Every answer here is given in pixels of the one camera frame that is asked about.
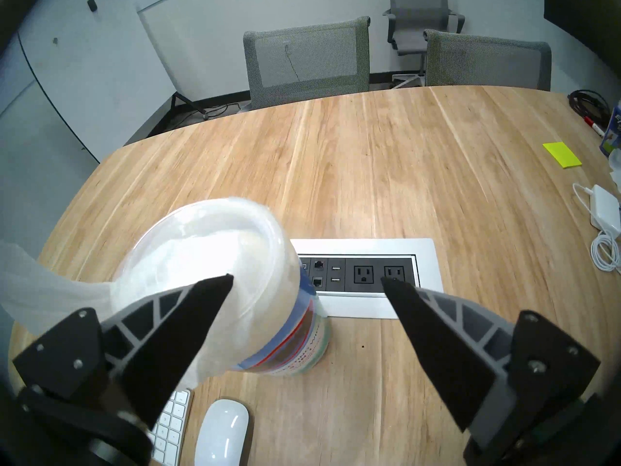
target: screw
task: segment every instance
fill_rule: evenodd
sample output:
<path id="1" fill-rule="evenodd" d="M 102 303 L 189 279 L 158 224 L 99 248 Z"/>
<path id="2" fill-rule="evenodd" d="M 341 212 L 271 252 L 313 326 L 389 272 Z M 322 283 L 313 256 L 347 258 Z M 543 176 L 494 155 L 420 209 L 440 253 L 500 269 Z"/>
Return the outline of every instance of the screw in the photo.
<path id="1" fill-rule="evenodd" d="M 529 360 L 529 367 L 534 374 L 543 374 L 548 369 L 543 362 L 537 359 Z"/>

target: gray mesh chair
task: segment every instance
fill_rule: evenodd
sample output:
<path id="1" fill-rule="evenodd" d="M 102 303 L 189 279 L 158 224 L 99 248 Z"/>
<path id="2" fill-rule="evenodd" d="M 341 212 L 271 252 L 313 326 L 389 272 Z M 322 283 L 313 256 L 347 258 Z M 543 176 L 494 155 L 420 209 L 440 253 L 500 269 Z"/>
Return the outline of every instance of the gray mesh chair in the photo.
<path id="1" fill-rule="evenodd" d="M 390 0 L 390 9 L 384 15 L 388 17 L 388 42 L 397 50 L 397 54 L 421 55 L 421 73 L 393 75 L 393 81 L 404 80 L 395 88 L 424 76 L 427 53 L 427 43 L 423 37 L 425 29 L 448 31 L 449 17 L 455 16 L 457 32 L 460 33 L 466 20 L 463 15 L 448 9 L 448 0 Z"/>
<path id="2" fill-rule="evenodd" d="M 369 91 L 370 22 L 245 32 L 252 109 Z"/>
<path id="3" fill-rule="evenodd" d="M 545 42 L 425 30 L 427 86 L 490 84 L 550 91 L 552 51 Z"/>

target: plastic container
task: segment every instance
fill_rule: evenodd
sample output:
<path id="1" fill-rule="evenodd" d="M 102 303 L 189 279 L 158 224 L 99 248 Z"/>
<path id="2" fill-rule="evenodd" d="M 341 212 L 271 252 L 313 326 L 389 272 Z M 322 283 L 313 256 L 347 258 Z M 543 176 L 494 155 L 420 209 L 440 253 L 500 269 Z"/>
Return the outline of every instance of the plastic container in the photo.
<path id="1" fill-rule="evenodd" d="M 226 370 L 291 375 L 330 337 L 308 276 L 269 209 L 241 198 L 184 206 L 157 222 L 115 274 L 113 303 L 230 273 L 234 284 L 184 384 Z"/>
<path id="2" fill-rule="evenodd" d="M 608 165 L 615 172 L 621 171 L 621 149 L 614 149 L 608 155 Z"/>

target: red marker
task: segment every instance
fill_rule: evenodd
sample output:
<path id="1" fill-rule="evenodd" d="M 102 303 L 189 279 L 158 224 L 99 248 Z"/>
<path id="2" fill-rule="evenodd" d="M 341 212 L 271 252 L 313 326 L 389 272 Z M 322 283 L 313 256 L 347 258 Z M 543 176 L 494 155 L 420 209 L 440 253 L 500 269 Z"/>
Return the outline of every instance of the red marker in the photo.
<path id="1" fill-rule="evenodd" d="M 595 130 L 597 135 L 599 135 L 602 138 L 604 137 L 604 132 L 602 132 L 602 129 L 600 127 L 598 127 L 593 120 L 591 120 L 589 117 L 583 117 L 583 118 L 584 118 L 584 121 L 586 122 L 586 124 L 589 127 L 591 127 L 592 129 Z"/>

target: wooden table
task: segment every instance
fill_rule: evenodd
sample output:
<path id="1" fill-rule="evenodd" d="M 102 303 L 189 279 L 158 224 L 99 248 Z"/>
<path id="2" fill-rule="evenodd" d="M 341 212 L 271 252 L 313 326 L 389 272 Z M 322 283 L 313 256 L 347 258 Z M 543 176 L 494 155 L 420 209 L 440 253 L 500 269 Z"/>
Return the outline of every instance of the wooden table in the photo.
<path id="1" fill-rule="evenodd" d="M 541 146 L 564 141 L 582 167 Z M 207 198 L 268 205 L 290 237 L 431 237 L 444 289 L 510 321 L 534 309 L 602 365 L 621 349 L 621 276 L 598 271 L 572 182 L 616 190 L 598 136 L 563 95 L 488 86 L 336 96 L 192 125 L 124 147 L 82 187 L 40 263 L 110 280 L 141 235 Z M 324 358 L 292 378 L 228 373 L 196 389 L 183 465 L 218 398 L 253 416 L 249 464 L 462 464 L 462 435 L 398 321 L 334 318 Z M 14 326 L 13 357 L 32 340 Z"/>

